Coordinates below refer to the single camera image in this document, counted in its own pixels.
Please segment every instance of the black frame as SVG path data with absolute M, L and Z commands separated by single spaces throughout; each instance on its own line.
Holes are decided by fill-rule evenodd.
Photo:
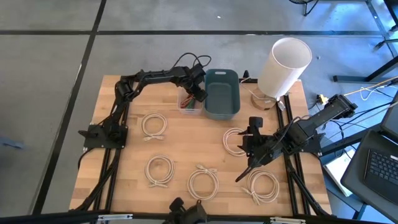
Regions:
M 388 40 L 388 36 L 386 35 L 386 31 L 384 30 L 381 21 L 379 20 L 376 11 L 374 10 L 370 1 L 366 1 L 369 10 L 371 11 L 373 18 L 375 18 L 376 24 L 379 27 L 379 31 L 277 31 L 277 30 L 98 30 L 99 24 L 101 22 L 101 18 L 105 9 L 107 0 L 101 0 L 101 3 L 98 8 L 98 12 L 91 30 L 0 30 L 0 35 L 88 35 L 89 39 L 86 45 L 86 49 L 83 54 L 83 58 L 81 60 L 81 68 L 79 69 L 78 75 L 76 76 L 76 82 L 74 83 L 71 94 L 68 99 L 67 107 L 63 113 L 62 120 L 59 126 L 59 129 L 56 134 L 56 138 L 54 139 L 49 162 L 45 168 L 45 174 L 40 180 L 39 191 L 36 193 L 34 198 L 34 203 L 31 205 L 32 214 L 38 215 L 41 214 L 45 198 L 47 196 L 47 192 L 49 190 L 52 177 L 58 162 L 58 158 L 60 155 L 60 151 L 62 149 L 63 142 L 65 140 L 65 135 L 67 133 L 67 128 L 72 117 L 72 111 L 75 106 L 75 102 L 78 96 L 79 89 L 81 87 L 81 83 L 85 74 L 85 70 L 87 67 L 88 60 L 90 58 L 91 50 L 93 48 L 93 44 L 95 42 L 95 38 L 97 35 L 310 35 L 310 36 L 349 36 L 349 35 L 365 35 L 365 36 L 382 36 L 385 40 Z M 251 79 L 249 82 L 256 82 L 257 80 Z M 287 107 L 288 119 L 292 119 L 291 117 L 291 108 L 289 103 L 289 97 L 285 97 L 285 104 Z M 278 120 L 280 127 L 283 127 L 283 117 L 282 112 L 277 108 Z M 109 162 L 111 149 L 105 149 L 104 160 L 103 160 L 103 168 L 101 169 L 101 176 L 104 174 L 104 170 L 106 165 Z M 295 157 L 297 172 L 298 175 L 302 178 L 302 168 L 300 156 Z M 114 190 L 114 183 L 116 180 L 116 172 L 110 178 L 111 184 L 108 190 L 108 196 L 106 199 L 106 208 L 110 209 L 111 199 Z M 297 200 L 294 194 L 294 183 L 289 181 L 289 191 L 291 195 L 292 201 L 292 210 L 297 211 Z M 94 206 L 95 208 L 99 207 L 99 203 L 101 200 L 101 194 L 96 198 Z M 303 206 L 305 213 L 307 214 L 309 211 L 308 202 L 306 200 L 303 201 Z M 165 214 L 146 214 L 146 213 L 135 213 L 134 218 L 158 218 L 164 219 Z M 265 218 L 269 217 L 247 217 L 247 216 L 229 216 L 229 215 L 210 215 L 210 220 L 212 221 L 250 221 L 250 222 L 261 222 Z

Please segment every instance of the floor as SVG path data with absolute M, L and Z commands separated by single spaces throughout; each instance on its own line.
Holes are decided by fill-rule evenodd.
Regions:
M 91 30 L 100 3 L 101 0 L 2 0 L 0 30 Z M 383 1 L 374 0 L 373 6 L 388 30 L 392 19 Z M 98 30 L 379 30 L 363 2 L 320 1 L 307 17 L 301 15 L 302 10 L 302 6 L 288 0 L 251 0 L 249 4 L 239 0 L 108 0 Z M 68 210 L 83 145 L 77 130 L 86 129 L 91 120 L 103 75 L 169 68 L 184 52 L 194 52 L 213 57 L 209 68 L 230 68 L 240 75 L 249 70 L 252 77 L 257 77 L 273 43 L 280 38 L 271 35 L 98 35 L 44 212 Z M 313 54 L 311 64 L 300 77 L 308 107 L 313 105 L 316 94 L 332 96 L 366 86 L 333 83 L 331 76 L 368 75 L 392 59 L 387 46 L 373 51 L 383 40 L 380 35 L 296 38 L 306 42 Z M 88 35 L 0 35 L 0 136 L 25 144 L 22 150 L 0 146 L 0 217 L 30 212 L 88 41 Z M 191 61 L 186 58 L 181 64 Z M 396 89 L 383 91 L 394 96 Z M 379 94 L 373 94 L 368 101 L 363 101 L 359 94 L 350 95 L 349 99 L 361 111 L 391 100 Z M 376 124 L 381 118 L 382 114 L 361 125 Z M 345 134 L 360 130 L 352 127 Z M 329 124 L 325 131 L 330 137 L 338 127 Z M 333 214 L 352 217 L 351 208 L 334 195 L 329 197 Z M 391 222 L 371 207 L 363 219 Z

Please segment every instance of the wooden table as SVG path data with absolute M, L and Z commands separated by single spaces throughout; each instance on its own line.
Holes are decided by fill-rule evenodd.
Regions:
M 119 79 L 120 76 L 103 78 L 93 115 L 94 123 L 109 115 L 114 101 L 114 84 Z M 257 84 L 247 83 L 245 86 L 255 89 Z M 202 202 L 208 214 L 291 216 L 283 156 L 261 167 L 272 172 L 280 183 L 279 196 L 272 203 L 256 205 L 251 196 L 241 190 L 241 187 L 246 187 L 246 178 L 238 183 L 234 182 L 235 178 L 247 167 L 247 157 L 233 157 L 224 150 L 222 137 L 225 131 L 233 127 L 246 129 L 250 116 L 264 118 L 264 127 L 260 130 L 262 134 L 273 134 L 279 128 L 274 108 L 269 111 L 258 110 L 251 104 L 250 93 L 243 88 L 240 91 L 240 112 L 231 121 L 213 121 L 205 115 L 181 114 L 177 109 L 178 88 L 174 84 L 146 86 L 141 95 L 131 103 L 129 109 L 127 119 L 129 134 L 126 147 L 121 153 L 111 210 L 113 212 L 169 213 L 169 205 L 176 197 L 181 197 L 186 207 L 194 205 L 196 200 L 188 193 L 187 180 L 196 169 L 195 166 L 202 164 L 207 168 L 216 168 L 220 180 L 216 197 Z M 293 117 L 308 114 L 301 82 L 297 81 L 290 92 Z M 143 140 L 141 120 L 143 116 L 151 112 L 161 113 L 167 118 L 168 125 L 163 141 L 152 139 L 145 142 Z M 161 122 L 158 119 L 150 119 L 147 122 L 149 131 L 156 131 L 160 127 Z M 241 141 L 241 138 L 233 136 L 229 140 L 229 145 L 232 148 L 241 144 Z M 144 175 L 147 161 L 157 154 L 167 155 L 175 161 L 175 175 L 166 189 L 149 188 L 149 182 Z M 97 184 L 103 155 L 104 149 L 94 149 L 82 160 L 70 208 L 79 206 Z M 303 153 L 301 156 L 308 189 L 322 208 L 330 213 L 319 160 L 311 154 Z M 159 178 L 166 173 L 167 165 L 163 161 L 155 161 L 150 169 L 154 178 Z M 267 192 L 271 187 L 272 182 L 267 177 L 263 177 L 257 181 L 256 191 Z M 195 190 L 199 194 L 211 192 L 210 178 L 205 175 L 197 177 Z M 103 198 L 106 198 L 106 192 L 107 190 L 103 191 Z M 297 187 L 296 198 L 298 209 L 303 213 L 300 191 Z

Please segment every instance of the white cylinder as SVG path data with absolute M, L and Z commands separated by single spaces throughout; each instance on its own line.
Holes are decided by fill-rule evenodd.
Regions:
M 288 92 L 311 62 L 310 47 L 296 38 L 278 40 L 258 79 L 259 89 L 267 96 L 278 98 Z

